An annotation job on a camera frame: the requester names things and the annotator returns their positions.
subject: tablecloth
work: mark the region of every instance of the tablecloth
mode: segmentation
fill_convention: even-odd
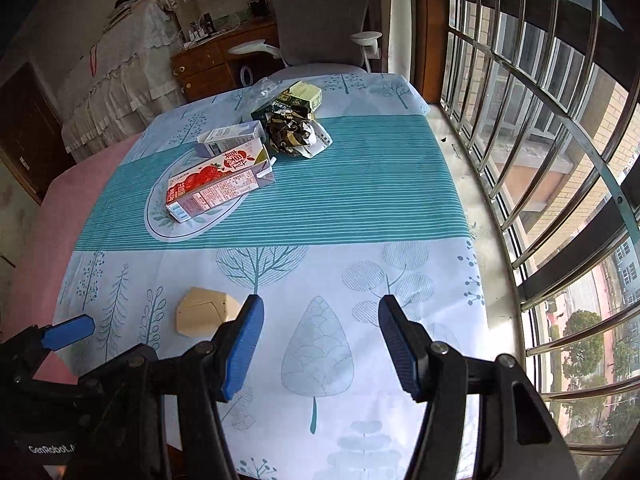
[[[265,304],[244,387],[219,404],[239,472],[276,480],[393,480],[424,413],[400,387],[377,327],[393,293],[434,339],[485,358],[478,264],[427,105],[401,76],[309,78],[334,144],[280,156],[276,183],[184,224],[164,209],[170,174],[197,162],[195,137],[246,119],[260,85],[156,118],[124,157],[69,261],[55,322],[90,314],[94,336],[63,351],[82,374],[143,342],[161,358],[197,339],[175,331],[191,286]],[[471,400],[458,476],[472,471]],[[180,446],[175,398],[168,441]]]

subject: nutrition label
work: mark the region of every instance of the nutrition label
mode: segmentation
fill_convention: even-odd
[[[209,207],[215,207],[258,187],[253,172],[243,171],[207,187],[207,189],[201,189],[200,195],[207,201]]]

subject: drawer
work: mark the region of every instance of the drawer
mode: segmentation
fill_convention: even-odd
[[[184,78],[191,74],[202,72],[224,62],[218,44],[213,40],[193,50],[181,52],[171,60],[171,66],[174,75],[184,81]]]
[[[181,91],[189,102],[228,92],[235,88],[226,65],[209,68],[203,72],[190,75],[182,81]]]
[[[271,46],[280,46],[280,42],[278,41],[278,26],[270,25],[269,27],[254,28],[254,30],[248,30],[241,34],[231,36],[230,38],[223,38],[218,42],[218,46],[225,60],[239,59],[242,56],[246,56],[246,54],[234,56],[233,54],[229,54],[228,50],[241,43],[255,40],[265,40],[265,43]]]

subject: strawberry image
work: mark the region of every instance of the strawberry image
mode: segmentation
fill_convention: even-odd
[[[198,175],[196,173],[191,173],[187,178],[184,179],[184,190],[191,191],[194,187],[196,187],[196,180]]]
[[[196,177],[196,187],[204,186],[208,182],[216,180],[222,176],[222,172],[216,166],[205,166]]]

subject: window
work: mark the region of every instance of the window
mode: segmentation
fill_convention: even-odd
[[[629,254],[630,252],[631,252],[631,247],[629,246],[629,242],[626,241],[616,249],[616,256],[618,257],[619,261],[622,261],[625,255]]]
[[[625,285],[628,285],[637,277],[638,272],[636,271],[636,264],[633,262],[631,262],[631,264],[625,269],[622,269],[622,279],[625,281]]]

